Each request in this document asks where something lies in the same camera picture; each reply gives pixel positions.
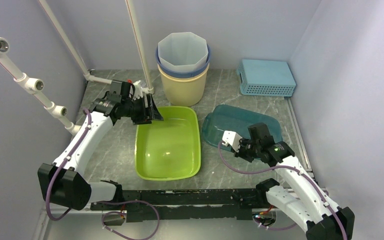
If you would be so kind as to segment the teal transparent tub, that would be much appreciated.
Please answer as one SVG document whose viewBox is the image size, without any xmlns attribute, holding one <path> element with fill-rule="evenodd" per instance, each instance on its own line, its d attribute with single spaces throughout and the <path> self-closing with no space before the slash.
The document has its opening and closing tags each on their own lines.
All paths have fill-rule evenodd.
<svg viewBox="0 0 384 240">
<path fill-rule="evenodd" d="M 233 131 L 249 139 L 248 127 L 258 123 L 267 125 L 276 143 L 283 140 L 281 125 L 274 117 L 226 104 L 216 106 L 205 117 L 201 135 L 206 143 L 216 148 L 224 131 Z"/>
</svg>

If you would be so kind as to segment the lime green tub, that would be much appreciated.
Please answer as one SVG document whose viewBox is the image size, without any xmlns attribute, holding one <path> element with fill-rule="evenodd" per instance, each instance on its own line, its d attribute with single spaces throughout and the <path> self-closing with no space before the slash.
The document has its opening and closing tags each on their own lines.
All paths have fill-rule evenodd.
<svg viewBox="0 0 384 240">
<path fill-rule="evenodd" d="M 163 120 L 139 125 L 135 136 L 135 170 L 148 181 L 175 181 L 201 168 L 201 137 L 196 112 L 186 106 L 159 107 Z"/>
</svg>

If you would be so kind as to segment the light blue perforated basket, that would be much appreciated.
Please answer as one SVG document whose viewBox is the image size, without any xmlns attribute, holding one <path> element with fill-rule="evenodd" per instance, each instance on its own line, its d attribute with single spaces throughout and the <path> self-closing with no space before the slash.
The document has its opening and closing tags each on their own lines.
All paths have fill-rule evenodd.
<svg viewBox="0 0 384 240">
<path fill-rule="evenodd" d="M 243 95 L 291 97 L 296 88 L 286 61 L 243 59 L 236 73 Z"/>
</svg>

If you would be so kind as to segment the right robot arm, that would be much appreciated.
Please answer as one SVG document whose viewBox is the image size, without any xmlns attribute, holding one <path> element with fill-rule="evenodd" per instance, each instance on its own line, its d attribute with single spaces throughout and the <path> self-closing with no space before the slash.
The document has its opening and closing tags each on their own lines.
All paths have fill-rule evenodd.
<svg viewBox="0 0 384 240">
<path fill-rule="evenodd" d="M 302 166 L 292 148 L 284 141 L 275 142 L 268 126 L 256 123 L 248 127 L 250 137 L 225 131 L 223 145 L 230 146 L 237 158 L 248 162 L 260 159 L 269 165 L 294 191 L 291 195 L 273 178 L 256 185 L 255 200 L 262 207 L 277 207 L 294 221 L 308 240 L 350 240 L 355 214 L 340 207 L 318 186 Z"/>
</svg>

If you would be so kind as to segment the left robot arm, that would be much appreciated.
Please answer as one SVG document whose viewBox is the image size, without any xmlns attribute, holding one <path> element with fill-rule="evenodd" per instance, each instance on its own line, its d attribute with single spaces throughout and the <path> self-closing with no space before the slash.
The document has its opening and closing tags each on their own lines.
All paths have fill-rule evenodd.
<svg viewBox="0 0 384 240">
<path fill-rule="evenodd" d="M 111 210 L 124 203 L 121 184 L 112 180 L 89 183 L 86 167 L 103 137 L 122 118 L 133 125 L 163 120 L 153 96 L 141 80 L 113 80 L 105 94 L 84 109 L 85 121 L 68 147 L 51 163 L 43 163 L 38 180 L 45 204 L 82 210 L 87 204 L 104 202 Z"/>
</svg>

